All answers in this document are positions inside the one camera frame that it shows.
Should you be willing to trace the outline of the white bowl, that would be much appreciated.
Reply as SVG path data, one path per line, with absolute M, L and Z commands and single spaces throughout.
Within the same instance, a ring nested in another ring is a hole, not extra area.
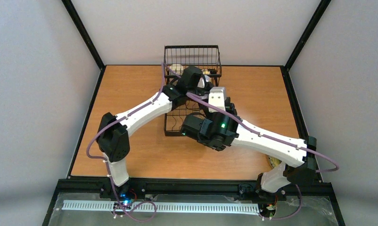
M 214 84 L 212 83 L 212 78 L 209 76 L 205 76 L 204 78 L 201 78 L 197 85 L 197 89 L 202 90 L 202 91 L 209 91 L 213 87 L 214 87 Z

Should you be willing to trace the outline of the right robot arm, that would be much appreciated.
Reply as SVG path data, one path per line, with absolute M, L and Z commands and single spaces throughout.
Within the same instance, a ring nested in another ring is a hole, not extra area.
M 243 147 L 281 160 L 277 167 L 259 175 L 259 190 L 275 193 L 289 184 L 313 180 L 316 162 L 307 155 L 310 149 L 305 140 L 286 137 L 241 119 L 228 97 L 209 95 L 205 101 L 198 96 L 191 99 L 206 111 L 203 118 L 194 114 L 186 116 L 181 126 L 183 135 L 216 151 L 228 146 Z

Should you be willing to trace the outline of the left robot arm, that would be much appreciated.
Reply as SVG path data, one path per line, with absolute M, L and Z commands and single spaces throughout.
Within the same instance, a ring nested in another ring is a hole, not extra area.
M 135 131 L 156 117 L 185 104 L 188 91 L 209 90 L 211 87 L 211 78 L 205 70 L 191 65 L 176 74 L 168 84 L 162 78 L 160 90 L 142 104 L 117 115 L 104 114 L 91 143 L 98 143 L 103 154 L 101 159 L 106 163 L 112 183 L 123 186 L 129 180 L 125 158 L 130 151 L 129 138 Z

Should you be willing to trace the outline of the black wire dish rack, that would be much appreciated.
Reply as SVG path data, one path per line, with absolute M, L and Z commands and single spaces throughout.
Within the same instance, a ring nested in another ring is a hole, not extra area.
M 176 84 L 178 79 L 171 73 L 169 66 L 181 64 L 184 69 L 190 65 L 202 69 L 215 69 L 217 74 L 209 76 L 212 78 L 214 86 L 219 85 L 222 76 L 222 66 L 220 60 L 219 47 L 217 45 L 170 45 L 164 47 L 165 82 Z M 181 125 L 185 117 L 191 113 L 200 113 L 203 117 L 204 111 L 199 104 L 192 100 L 187 100 L 184 105 L 177 107 L 164 115 L 164 134 L 167 137 L 179 137 Z

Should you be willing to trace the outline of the yellow mug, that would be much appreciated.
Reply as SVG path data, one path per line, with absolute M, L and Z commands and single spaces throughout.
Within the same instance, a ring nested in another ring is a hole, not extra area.
M 215 69 L 202 69 L 202 73 L 207 76 L 214 76 L 217 74 Z

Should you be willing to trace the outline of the white floral mug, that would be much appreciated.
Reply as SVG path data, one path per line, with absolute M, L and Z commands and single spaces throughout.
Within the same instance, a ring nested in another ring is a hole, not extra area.
M 181 76 L 184 71 L 184 66 L 181 64 L 172 64 L 169 66 L 171 73 Z

